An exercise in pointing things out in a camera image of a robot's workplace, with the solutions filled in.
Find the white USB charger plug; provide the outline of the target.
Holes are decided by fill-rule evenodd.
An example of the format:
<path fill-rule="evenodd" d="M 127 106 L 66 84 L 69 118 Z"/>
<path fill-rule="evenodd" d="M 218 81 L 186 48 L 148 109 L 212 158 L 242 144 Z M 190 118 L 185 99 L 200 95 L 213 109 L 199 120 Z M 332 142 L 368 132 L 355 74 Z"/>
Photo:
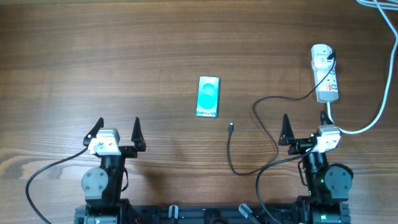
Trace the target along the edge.
<path fill-rule="evenodd" d="M 332 64 L 333 60 L 328 59 L 327 55 L 317 54 L 312 58 L 312 68 L 314 72 L 329 70 Z"/>

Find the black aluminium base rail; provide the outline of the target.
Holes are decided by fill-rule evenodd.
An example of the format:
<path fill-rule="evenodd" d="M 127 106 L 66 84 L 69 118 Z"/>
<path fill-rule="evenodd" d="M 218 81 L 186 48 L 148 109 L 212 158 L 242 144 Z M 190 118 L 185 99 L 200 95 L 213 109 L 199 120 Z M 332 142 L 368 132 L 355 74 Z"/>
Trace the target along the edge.
<path fill-rule="evenodd" d="M 74 223 L 351 223 L 347 204 L 311 205 L 305 203 L 260 206 L 169 207 L 133 206 L 123 218 L 117 210 L 75 210 Z"/>

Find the white power strip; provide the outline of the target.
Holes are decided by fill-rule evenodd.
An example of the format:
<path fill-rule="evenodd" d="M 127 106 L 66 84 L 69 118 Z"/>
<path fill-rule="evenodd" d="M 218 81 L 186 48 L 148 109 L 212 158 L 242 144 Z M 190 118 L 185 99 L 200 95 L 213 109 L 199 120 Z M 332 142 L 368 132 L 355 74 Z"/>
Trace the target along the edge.
<path fill-rule="evenodd" d="M 312 58 L 317 55 L 327 55 L 328 59 L 333 60 L 332 67 L 329 70 L 314 72 L 315 93 L 319 103 L 331 103 L 339 98 L 338 83 L 336 78 L 336 53 L 326 44 L 315 44 L 311 48 Z"/>

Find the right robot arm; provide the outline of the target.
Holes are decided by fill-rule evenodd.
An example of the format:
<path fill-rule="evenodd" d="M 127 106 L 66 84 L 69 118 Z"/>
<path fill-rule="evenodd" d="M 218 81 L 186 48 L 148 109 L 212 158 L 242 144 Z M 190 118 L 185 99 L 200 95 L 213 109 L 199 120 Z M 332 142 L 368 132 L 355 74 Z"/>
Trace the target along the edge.
<path fill-rule="evenodd" d="M 326 153 L 337 148 L 341 131 L 324 111 L 321 125 L 309 138 L 296 138 L 287 114 L 283 116 L 278 145 L 288 146 L 288 155 L 300 156 L 298 169 L 307 196 L 298 196 L 292 211 L 295 223 L 350 223 L 346 204 L 353 171 L 346 165 L 329 164 Z"/>

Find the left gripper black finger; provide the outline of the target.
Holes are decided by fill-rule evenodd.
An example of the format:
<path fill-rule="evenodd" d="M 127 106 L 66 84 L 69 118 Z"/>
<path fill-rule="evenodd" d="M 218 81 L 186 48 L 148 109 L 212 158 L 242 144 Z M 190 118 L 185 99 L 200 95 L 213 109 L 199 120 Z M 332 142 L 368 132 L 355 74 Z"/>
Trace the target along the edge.
<path fill-rule="evenodd" d="M 138 117 L 136 117 L 134 122 L 134 127 L 132 130 L 131 141 L 134 143 L 134 147 L 136 151 L 145 152 L 146 151 L 146 142 L 142 134 L 141 123 Z"/>
<path fill-rule="evenodd" d="M 89 146 L 91 140 L 96 137 L 98 131 L 104 127 L 104 119 L 102 117 L 96 122 L 93 128 L 88 132 L 88 134 L 83 139 L 83 145 Z"/>

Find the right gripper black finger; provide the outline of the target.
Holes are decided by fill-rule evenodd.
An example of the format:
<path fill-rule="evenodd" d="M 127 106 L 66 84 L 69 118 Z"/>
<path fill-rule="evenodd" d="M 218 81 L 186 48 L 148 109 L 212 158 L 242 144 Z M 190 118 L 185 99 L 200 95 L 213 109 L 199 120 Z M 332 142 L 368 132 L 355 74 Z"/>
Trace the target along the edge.
<path fill-rule="evenodd" d="M 292 131 L 288 114 L 283 115 L 282 129 L 280 132 L 278 145 L 288 146 L 295 143 L 295 136 Z"/>
<path fill-rule="evenodd" d="M 333 121 L 328 117 L 325 111 L 320 112 L 320 121 L 322 125 L 331 125 Z"/>

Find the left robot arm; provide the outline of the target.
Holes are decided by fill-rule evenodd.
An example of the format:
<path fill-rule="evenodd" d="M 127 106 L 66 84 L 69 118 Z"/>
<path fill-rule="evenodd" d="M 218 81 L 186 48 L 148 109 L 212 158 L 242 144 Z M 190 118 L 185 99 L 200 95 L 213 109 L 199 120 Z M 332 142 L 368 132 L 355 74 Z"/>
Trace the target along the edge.
<path fill-rule="evenodd" d="M 85 208 L 75 210 L 75 223 L 140 223 L 140 215 L 128 199 L 121 198 L 121 192 L 128 188 L 123 177 L 128 176 L 126 159 L 137 157 L 146 150 L 139 118 L 132 129 L 132 146 L 120 146 L 116 128 L 105 128 L 100 118 L 84 137 L 83 145 L 90 154 L 101 159 L 98 168 L 88 170 L 81 180 L 85 193 Z"/>

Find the turquoise Galaxy smartphone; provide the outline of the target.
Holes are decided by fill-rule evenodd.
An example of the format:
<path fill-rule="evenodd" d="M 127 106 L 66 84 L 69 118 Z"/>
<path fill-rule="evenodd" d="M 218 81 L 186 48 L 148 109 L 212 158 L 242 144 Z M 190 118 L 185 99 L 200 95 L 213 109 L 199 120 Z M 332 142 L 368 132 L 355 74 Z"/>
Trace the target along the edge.
<path fill-rule="evenodd" d="M 197 107 L 195 115 L 204 118 L 218 116 L 218 99 L 220 79 L 218 77 L 201 76 L 198 81 Z"/>

